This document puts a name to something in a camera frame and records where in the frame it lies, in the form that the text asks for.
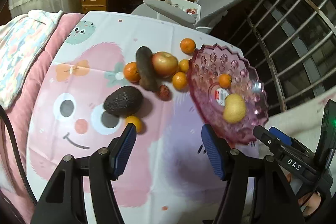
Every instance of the avocado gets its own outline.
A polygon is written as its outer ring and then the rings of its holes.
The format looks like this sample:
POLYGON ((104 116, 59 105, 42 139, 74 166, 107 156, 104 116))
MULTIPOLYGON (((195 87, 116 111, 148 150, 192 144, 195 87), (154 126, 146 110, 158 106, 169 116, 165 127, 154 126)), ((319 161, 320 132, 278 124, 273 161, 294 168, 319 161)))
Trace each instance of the avocado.
POLYGON ((137 88, 127 85, 106 98, 104 109, 112 115, 130 116, 140 109, 142 101, 142 93, 137 88))
POLYGON ((152 92, 157 92, 159 90, 159 85, 155 78, 155 71, 152 64, 152 51, 145 46, 140 47, 136 51, 136 66, 140 74, 139 84, 145 90, 150 90, 152 92))

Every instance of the fruit plate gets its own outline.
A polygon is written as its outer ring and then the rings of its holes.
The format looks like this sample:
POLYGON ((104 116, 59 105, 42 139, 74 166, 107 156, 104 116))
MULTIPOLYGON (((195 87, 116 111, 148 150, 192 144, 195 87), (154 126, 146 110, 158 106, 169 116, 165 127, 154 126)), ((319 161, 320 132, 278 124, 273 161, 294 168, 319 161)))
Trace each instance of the fruit plate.
POLYGON ((231 143, 247 145, 256 141, 253 128, 268 121, 267 94, 255 68, 247 59, 218 44, 203 45, 189 60, 190 95, 205 123, 209 123, 221 138, 231 143), (218 76, 227 73, 231 87, 222 89, 218 76), (246 115, 238 123, 227 123, 223 117, 225 96, 237 93, 246 103, 246 115))

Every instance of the cartoon face print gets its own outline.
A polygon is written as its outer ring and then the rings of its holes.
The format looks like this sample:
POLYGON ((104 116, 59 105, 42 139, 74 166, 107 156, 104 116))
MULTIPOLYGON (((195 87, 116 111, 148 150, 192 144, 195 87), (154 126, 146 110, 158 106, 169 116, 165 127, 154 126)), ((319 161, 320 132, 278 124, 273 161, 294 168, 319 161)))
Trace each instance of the cartoon face print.
MULTIPOLYGON (((124 118, 110 115, 102 107, 108 95, 131 85, 123 78, 121 65, 125 63, 119 46, 101 43, 71 62, 49 68, 29 132, 30 162, 40 177, 48 180, 64 155, 92 155, 122 134, 124 118)), ((113 182, 117 202, 124 207, 147 201, 152 185, 148 149, 162 135, 172 109, 171 102, 135 87, 144 96, 136 115, 146 130, 137 136, 124 174, 113 182)), ((84 190, 89 192, 88 178, 84 178, 84 190)))
POLYGON ((65 42, 72 45, 80 44, 88 39, 95 32, 95 29, 96 26, 91 21, 81 20, 71 31, 65 42))

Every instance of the cable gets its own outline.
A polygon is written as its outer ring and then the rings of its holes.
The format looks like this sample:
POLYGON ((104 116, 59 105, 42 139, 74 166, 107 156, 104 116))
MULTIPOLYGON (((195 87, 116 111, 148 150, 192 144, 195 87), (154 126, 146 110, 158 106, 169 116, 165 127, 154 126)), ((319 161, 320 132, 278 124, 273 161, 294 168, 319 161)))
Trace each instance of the cable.
POLYGON ((322 172, 320 173, 320 175, 319 175, 317 181, 315 182, 312 192, 311 192, 310 195, 305 199, 305 201, 301 204, 300 208, 302 208, 302 207, 308 202, 308 200, 312 197, 312 195, 315 193, 315 191, 316 191, 316 189, 317 189, 317 187, 318 187, 318 184, 319 184, 319 182, 320 182, 320 179, 323 177, 323 175, 325 174, 325 172, 328 170, 328 168, 329 168, 329 166, 330 166, 331 160, 332 160, 332 158, 333 158, 333 156, 334 156, 334 152, 335 152, 334 149, 330 149, 330 148, 329 148, 329 154, 328 154, 328 157, 326 158, 324 168, 323 168, 322 172))
POLYGON ((33 204, 35 206, 37 204, 37 200, 34 196, 34 193, 33 193, 32 189, 30 188, 25 170, 24 170, 23 165, 22 165, 19 149, 17 148, 16 139, 15 139, 14 131, 13 131, 13 128, 12 128, 12 124, 11 124, 11 122, 10 122, 8 116, 7 116, 7 113, 2 108, 1 105, 0 105, 0 117, 3 119, 3 121, 6 125, 7 131, 8 131, 8 134, 9 134, 9 138, 10 138, 10 142, 11 142, 12 148, 13 148, 16 165, 19 169, 20 176, 22 178, 23 184, 25 185, 25 188, 26 188, 26 191, 29 195, 29 198, 31 199, 31 201, 33 202, 33 204))

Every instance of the white box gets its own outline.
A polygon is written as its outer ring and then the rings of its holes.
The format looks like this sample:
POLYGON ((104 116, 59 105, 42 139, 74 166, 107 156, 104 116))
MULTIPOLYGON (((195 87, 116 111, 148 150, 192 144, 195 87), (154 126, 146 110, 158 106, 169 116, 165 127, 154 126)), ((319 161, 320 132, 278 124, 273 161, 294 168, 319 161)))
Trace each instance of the white box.
MULTIPOLYGON (((188 0, 165 0, 165 3, 168 3, 170 5, 172 4, 177 4, 178 8, 182 9, 182 10, 186 10, 188 8, 196 8, 196 14, 193 15, 193 17, 195 17, 196 22, 199 21, 200 19, 200 15, 201 15, 201 6, 198 5, 197 3, 188 1, 188 0)), ((157 14, 157 19, 160 20, 164 20, 164 21, 168 21, 167 17, 161 15, 161 14, 157 14)))

